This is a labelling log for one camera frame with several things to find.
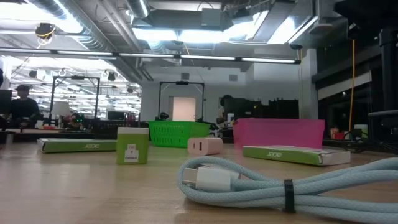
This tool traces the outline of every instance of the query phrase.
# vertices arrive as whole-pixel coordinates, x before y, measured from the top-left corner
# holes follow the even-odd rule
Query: acer logo
[[[85,146],[85,149],[98,149],[100,147],[100,144],[87,144]]]
[[[268,152],[268,157],[276,157],[276,158],[281,158],[282,153],[281,152]]]

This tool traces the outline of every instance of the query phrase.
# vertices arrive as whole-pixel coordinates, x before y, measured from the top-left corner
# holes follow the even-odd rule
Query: green basket
[[[187,147],[191,137],[207,137],[209,124],[193,121],[149,121],[152,144],[162,147]]]

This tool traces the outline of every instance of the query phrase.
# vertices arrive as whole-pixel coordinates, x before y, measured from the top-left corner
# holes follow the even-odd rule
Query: ceiling
[[[102,52],[297,59],[297,51],[283,43],[309,23],[311,16],[314,17],[312,0],[291,2],[149,0],[147,2],[150,6],[149,15],[143,19],[133,20],[125,0],[27,0],[28,4],[1,2],[0,0],[0,47],[31,49],[40,47]],[[319,21],[338,21],[341,24],[340,17],[331,13],[333,12],[331,1],[318,2],[320,3],[317,7]],[[47,7],[46,4],[51,4],[53,8],[58,7],[58,12],[63,12],[61,17],[52,12],[51,7]],[[245,11],[244,14],[237,16],[236,13],[241,10]],[[209,19],[213,18],[214,12],[220,15],[221,20],[210,27],[209,24],[218,21]],[[45,44],[35,34],[36,27],[41,22],[48,22],[58,27],[53,30],[51,41]],[[190,29],[198,24],[201,25],[201,32],[207,30],[205,34],[191,34]],[[312,23],[309,24],[293,44],[303,44],[304,47],[318,47],[323,44],[328,36],[308,34],[312,26]],[[328,33],[336,33],[336,30],[341,33],[338,27],[334,27]],[[10,61],[9,64],[13,66],[12,82],[39,83],[33,85],[37,91],[43,90],[40,86],[49,85],[52,75],[59,72],[66,72],[66,75],[101,77],[101,86],[103,86],[101,94],[104,95],[101,97],[112,93],[128,95],[127,87],[135,86],[134,83],[139,86],[143,82],[177,81],[181,79],[181,73],[189,73],[189,80],[192,82],[205,82],[210,85],[244,85],[246,71],[251,66],[251,63],[246,62],[217,60],[156,58],[102,60],[87,57],[70,59],[46,58],[32,54],[22,56],[9,54],[3,56],[2,60]],[[39,73],[45,74],[46,78],[31,78],[30,70],[40,70]],[[117,88],[110,88],[112,84],[111,82],[108,84],[106,78],[109,72],[116,74],[114,82],[119,84]],[[238,79],[230,82],[229,75],[237,75]],[[85,90],[80,91],[86,93],[95,91],[94,87],[89,86],[92,84],[88,80],[72,80],[70,84],[84,85]],[[60,85],[59,88],[62,91],[70,91],[66,85]],[[133,99],[139,98],[140,94],[141,89],[135,88],[135,92],[130,95]],[[135,106],[134,111],[139,111],[139,107]]]

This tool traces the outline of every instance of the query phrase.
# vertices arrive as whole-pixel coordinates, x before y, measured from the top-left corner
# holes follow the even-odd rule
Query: cable connector
[[[205,192],[230,192],[231,179],[240,178],[240,174],[224,169],[199,167],[185,168],[182,183],[194,185]]]

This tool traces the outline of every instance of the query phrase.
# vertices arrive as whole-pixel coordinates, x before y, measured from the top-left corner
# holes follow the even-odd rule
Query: light blue braided cable
[[[185,168],[215,164],[251,180],[232,180],[233,192],[211,193],[182,183]],[[398,223],[398,203],[372,203],[318,194],[330,190],[380,181],[398,180],[398,158],[383,159],[363,166],[337,170],[294,180],[295,209],[298,212],[363,223]],[[198,157],[185,162],[178,172],[178,187],[190,199],[222,207],[285,207],[284,182],[264,177],[241,165],[217,157]]]

